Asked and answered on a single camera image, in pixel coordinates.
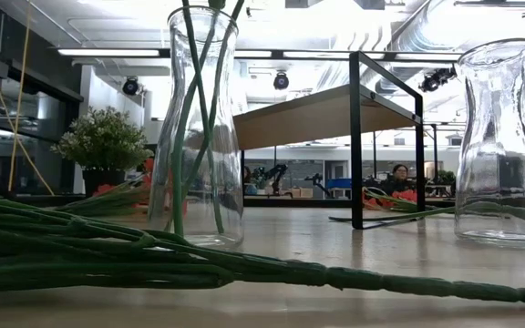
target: green leafy plant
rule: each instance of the green leafy plant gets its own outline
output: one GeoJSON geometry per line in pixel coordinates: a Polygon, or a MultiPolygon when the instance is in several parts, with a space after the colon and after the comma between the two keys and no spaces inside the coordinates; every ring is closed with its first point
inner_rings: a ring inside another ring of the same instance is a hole
{"type": "Polygon", "coordinates": [[[127,170],[137,167],[153,153],[145,149],[143,129],[127,122],[129,113],[112,107],[96,110],[70,125],[52,151],[74,160],[83,169],[127,170]]]}
{"type": "Polygon", "coordinates": [[[441,169],[439,172],[438,172],[438,184],[440,185],[445,185],[445,186],[450,186],[453,184],[453,182],[455,182],[455,173],[453,173],[452,171],[445,171],[443,169],[441,169]]]}

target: blue bin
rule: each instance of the blue bin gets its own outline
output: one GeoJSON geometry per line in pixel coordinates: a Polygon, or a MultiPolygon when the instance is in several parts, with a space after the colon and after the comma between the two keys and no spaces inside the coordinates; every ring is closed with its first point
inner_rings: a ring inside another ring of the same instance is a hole
{"type": "Polygon", "coordinates": [[[352,188],[352,180],[349,178],[343,178],[343,179],[329,179],[327,181],[327,186],[325,186],[328,190],[331,188],[352,188]]]}

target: ceiling light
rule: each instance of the ceiling light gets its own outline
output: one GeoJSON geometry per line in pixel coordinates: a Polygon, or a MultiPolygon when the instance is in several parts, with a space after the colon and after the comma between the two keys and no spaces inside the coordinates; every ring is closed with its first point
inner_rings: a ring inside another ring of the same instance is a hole
{"type": "Polygon", "coordinates": [[[62,56],[92,56],[92,57],[120,57],[120,56],[160,56],[157,49],[95,49],[95,48],[74,48],[58,49],[62,56]]]}
{"type": "Polygon", "coordinates": [[[388,62],[392,67],[402,67],[402,68],[451,68],[449,63],[426,63],[426,62],[388,62]]]}
{"type": "Polygon", "coordinates": [[[441,61],[441,62],[456,62],[461,57],[461,54],[427,54],[427,53],[412,53],[412,54],[398,54],[395,60],[411,60],[411,61],[441,61]]]}
{"type": "Polygon", "coordinates": [[[234,56],[237,58],[270,58],[270,51],[236,50],[234,56]]]}
{"type": "MultiPolygon", "coordinates": [[[[371,59],[382,59],[382,53],[365,53],[371,59]]],[[[284,56],[287,58],[324,58],[324,59],[349,59],[350,52],[335,51],[285,51],[284,56]]]]}
{"type": "Polygon", "coordinates": [[[474,0],[474,1],[456,1],[453,5],[461,6],[497,6],[506,8],[525,8],[525,1],[488,1],[488,0],[474,0]]]}
{"type": "Polygon", "coordinates": [[[268,74],[271,76],[276,71],[276,68],[272,67],[248,67],[248,74],[268,74]]]}

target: clear glass carafe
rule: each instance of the clear glass carafe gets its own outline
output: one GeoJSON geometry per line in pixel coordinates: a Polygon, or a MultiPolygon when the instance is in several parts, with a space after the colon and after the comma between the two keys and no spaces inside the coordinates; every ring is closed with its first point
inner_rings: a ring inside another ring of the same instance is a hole
{"type": "Polygon", "coordinates": [[[478,46],[458,65],[468,123],[457,175],[456,234],[525,248],[525,39],[478,46]]]}
{"type": "Polygon", "coordinates": [[[173,91],[156,151],[149,224],[200,246],[230,249],[243,233],[242,175],[228,89],[238,30],[223,12],[188,9],[203,61],[206,110],[201,110],[188,29],[179,9],[169,21],[173,91]]]}

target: person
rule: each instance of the person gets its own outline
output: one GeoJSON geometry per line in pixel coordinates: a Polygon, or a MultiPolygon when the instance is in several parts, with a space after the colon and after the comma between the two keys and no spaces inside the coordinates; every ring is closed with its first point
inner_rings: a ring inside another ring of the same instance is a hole
{"type": "Polygon", "coordinates": [[[413,189],[412,184],[407,179],[408,168],[403,164],[397,164],[392,168],[392,179],[388,179],[383,187],[383,190],[388,195],[392,195],[395,191],[402,192],[413,189]]]}
{"type": "Polygon", "coordinates": [[[247,166],[244,167],[244,171],[242,172],[242,183],[251,183],[251,169],[247,166]]]}

